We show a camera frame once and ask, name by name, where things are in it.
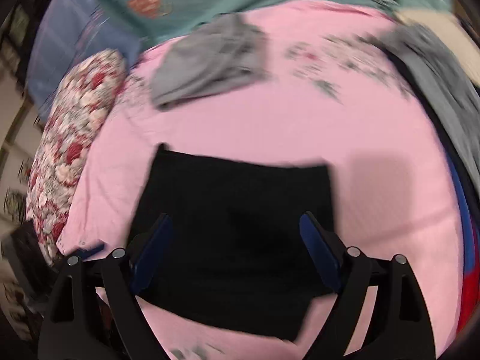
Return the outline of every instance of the blue fabric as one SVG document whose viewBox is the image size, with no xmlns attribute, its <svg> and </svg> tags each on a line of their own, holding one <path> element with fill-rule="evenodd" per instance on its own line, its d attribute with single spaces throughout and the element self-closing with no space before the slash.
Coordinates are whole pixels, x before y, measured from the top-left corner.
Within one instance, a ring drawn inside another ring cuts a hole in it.
<svg viewBox="0 0 480 360">
<path fill-rule="evenodd" d="M 76 64 L 107 48 L 119 50 L 129 68 L 140 40 L 111 23 L 96 0 L 52 0 L 38 29 L 27 71 L 27 88 L 40 118 L 49 114 L 58 84 Z"/>
<path fill-rule="evenodd" d="M 462 184 L 460 183 L 460 178 L 458 173 L 452 163 L 450 157 L 447 156 L 448 167 L 450 168 L 450 173 L 452 175 L 452 181 L 455 188 L 455 193 L 457 194 L 458 199 L 458 208 L 460 210 L 460 219 L 462 222 L 462 232 L 463 232 L 463 248 L 464 248 L 464 274 L 469 274 L 475 269 L 475 240 L 472 222 L 470 218 L 469 207 L 467 206 L 467 201 L 465 199 L 465 194 L 463 192 Z"/>
</svg>

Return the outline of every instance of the pillow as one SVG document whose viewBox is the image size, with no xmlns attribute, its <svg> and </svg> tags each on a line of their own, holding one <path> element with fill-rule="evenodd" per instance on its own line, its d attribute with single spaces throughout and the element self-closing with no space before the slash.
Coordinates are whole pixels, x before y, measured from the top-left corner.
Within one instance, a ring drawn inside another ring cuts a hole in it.
<svg viewBox="0 0 480 360">
<path fill-rule="evenodd" d="M 88 150 L 125 78 L 114 50 L 99 52 L 75 66 L 61 81 L 35 154 L 27 193 L 40 250 L 49 264 L 59 257 L 55 243 L 68 218 Z"/>
</svg>

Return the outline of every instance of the wrinkled sheet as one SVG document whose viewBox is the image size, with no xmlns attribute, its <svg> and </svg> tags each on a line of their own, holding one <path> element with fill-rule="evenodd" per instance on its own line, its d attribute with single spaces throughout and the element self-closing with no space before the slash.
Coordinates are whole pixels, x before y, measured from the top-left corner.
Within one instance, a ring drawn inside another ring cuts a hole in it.
<svg viewBox="0 0 480 360">
<path fill-rule="evenodd" d="M 264 82 L 159 112 L 148 80 L 175 40 L 143 54 L 92 144 L 58 248 L 66 253 L 99 239 L 106 252 L 125 246 L 162 142 L 178 152 L 258 164 L 326 162 L 337 233 L 369 256 L 407 256 L 439 356 L 458 323 L 461 224 L 433 126 L 390 62 L 365 42 L 395 24 L 374 9 L 319 0 L 258 9 L 246 19 L 268 37 Z M 349 351 L 362 344 L 374 295 L 371 288 Z M 334 299 L 312 301 L 294 343 L 204 326 L 139 303 L 173 359 L 299 360 Z"/>
</svg>

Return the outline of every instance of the folded clothing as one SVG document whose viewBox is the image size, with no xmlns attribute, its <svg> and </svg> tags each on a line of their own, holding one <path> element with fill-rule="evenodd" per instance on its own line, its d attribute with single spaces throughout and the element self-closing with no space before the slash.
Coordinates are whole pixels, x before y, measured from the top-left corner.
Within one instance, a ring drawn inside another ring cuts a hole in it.
<svg viewBox="0 0 480 360">
<path fill-rule="evenodd" d="M 162 145 L 129 239 L 162 212 L 174 239 L 140 296 L 206 325 L 293 341 L 311 299 L 331 293 L 299 234 L 306 211 L 333 230 L 327 166 L 260 166 Z"/>
<path fill-rule="evenodd" d="M 263 33 L 240 14 L 220 15 L 175 43 L 150 82 L 153 104 L 216 95 L 263 77 Z"/>
<path fill-rule="evenodd" d="M 410 70 L 443 124 L 480 193 L 480 97 L 448 47 L 420 24 L 400 25 L 378 40 Z"/>
<path fill-rule="evenodd" d="M 457 57 L 472 82 L 480 85 L 480 50 L 453 13 L 405 8 L 397 12 L 397 18 L 406 25 L 418 23 L 433 31 Z"/>
</svg>

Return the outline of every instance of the blue strip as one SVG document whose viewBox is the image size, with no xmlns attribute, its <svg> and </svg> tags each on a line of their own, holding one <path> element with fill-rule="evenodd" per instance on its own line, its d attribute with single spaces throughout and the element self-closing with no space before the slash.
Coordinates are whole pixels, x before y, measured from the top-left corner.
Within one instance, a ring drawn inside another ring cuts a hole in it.
<svg viewBox="0 0 480 360">
<path fill-rule="evenodd" d="M 462 221 L 463 250 L 464 250 L 463 273 L 467 275 L 475 269 L 476 256 L 475 256 L 474 232 L 472 228 L 469 207 L 467 205 L 467 200 L 465 199 L 465 194 L 463 193 L 462 183 L 460 182 L 460 178 L 458 177 L 458 173 L 450 157 L 447 155 L 446 158 L 448 162 L 448 167 L 450 168 L 450 173 L 452 175 L 452 181 L 455 188 L 455 193 L 457 194 L 458 208 L 460 210 L 460 219 Z"/>
</svg>

